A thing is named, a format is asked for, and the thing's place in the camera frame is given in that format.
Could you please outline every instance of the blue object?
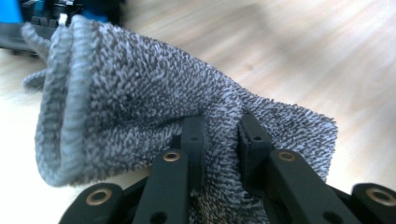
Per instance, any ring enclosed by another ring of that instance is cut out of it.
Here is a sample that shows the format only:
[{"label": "blue object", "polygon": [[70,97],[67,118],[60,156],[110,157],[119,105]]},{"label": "blue object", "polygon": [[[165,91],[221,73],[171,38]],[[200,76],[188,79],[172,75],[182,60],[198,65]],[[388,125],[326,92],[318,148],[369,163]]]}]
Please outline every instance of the blue object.
[{"label": "blue object", "polygon": [[81,15],[90,20],[108,22],[107,16],[93,14],[93,12],[89,11],[88,9],[83,10]]},{"label": "blue object", "polygon": [[18,0],[5,0],[0,6],[0,22],[23,22]]}]

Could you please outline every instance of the knitted sock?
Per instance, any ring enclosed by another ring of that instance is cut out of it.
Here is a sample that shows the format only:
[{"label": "knitted sock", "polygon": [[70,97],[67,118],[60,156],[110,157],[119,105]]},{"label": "knitted sock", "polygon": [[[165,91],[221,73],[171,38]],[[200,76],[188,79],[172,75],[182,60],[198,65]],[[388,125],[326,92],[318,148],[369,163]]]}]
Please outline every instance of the knitted sock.
[{"label": "knitted sock", "polygon": [[149,166],[183,118],[202,115],[205,183],[191,196],[191,223],[266,222],[262,201],[240,182],[237,123],[247,111],[276,148],[300,152],[326,178],[337,131],[323,115],[261,98],[180,49],[80,16],[51,41],[29,24],[22,35],[48,66],[23,85],[43,91],[35,151],[49,185]]}]

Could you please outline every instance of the terry cloth texture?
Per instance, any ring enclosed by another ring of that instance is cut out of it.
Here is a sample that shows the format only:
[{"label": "terry cloth texture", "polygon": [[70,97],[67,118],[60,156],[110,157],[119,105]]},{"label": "terry cloth texture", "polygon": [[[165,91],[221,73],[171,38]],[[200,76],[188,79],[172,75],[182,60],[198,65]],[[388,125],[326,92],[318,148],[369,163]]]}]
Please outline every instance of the terry cloth texture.
[{"label": "terry cloth texture", "polygon": [[332,119],[261,98],[181,49],[110,24],[76,16],[51,41],[29,24],[22,35],[48,65],[23,85],[43,91],[35,152],[49,185],[149,166],[180,134],[183,118],[202,115],[205,183],[191,196],[191,223],[265,223],[262,201],[242,188],[235,152],[247,111],[276,148],[300,152],[326,178],[337,132]]}]

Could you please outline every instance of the wooden floor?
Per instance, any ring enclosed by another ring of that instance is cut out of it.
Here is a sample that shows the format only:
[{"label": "wooden floor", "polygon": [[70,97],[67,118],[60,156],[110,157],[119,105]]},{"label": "wooden floor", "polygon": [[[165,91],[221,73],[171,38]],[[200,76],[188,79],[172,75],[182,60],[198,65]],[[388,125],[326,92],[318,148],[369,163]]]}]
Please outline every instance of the wooden floor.
[{"label": "wooden floor", "polygon": [[[215,65],[250,91],[336,120],[328,184],[396,189],[396,3],[339,0],[130,0],[125,27]],[[39,60],[0,50],[0,216],[56,223],[86,186],[55,189],[35,167]],[[124,188],[147,171],[109,179]]]}]

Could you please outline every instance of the light wood surface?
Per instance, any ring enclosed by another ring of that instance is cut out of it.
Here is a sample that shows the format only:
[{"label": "light wood surface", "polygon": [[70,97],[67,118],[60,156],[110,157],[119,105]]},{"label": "light wood surface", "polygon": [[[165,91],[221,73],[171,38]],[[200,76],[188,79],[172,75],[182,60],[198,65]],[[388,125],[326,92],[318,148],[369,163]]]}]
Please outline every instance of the light wood surface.
[{"label": "light wood surface", "polygon": [[[334,118],[328,184],[396,189],[396,3],[130,0],[124,9],[126,28],[186,50],[260,96]],[[0,223],[56,223],[87,187],[49,187],[36,170],[41,94],[21,81],[44,67],[0,50]],[[147,172],[108,181],[126,188]]]}]

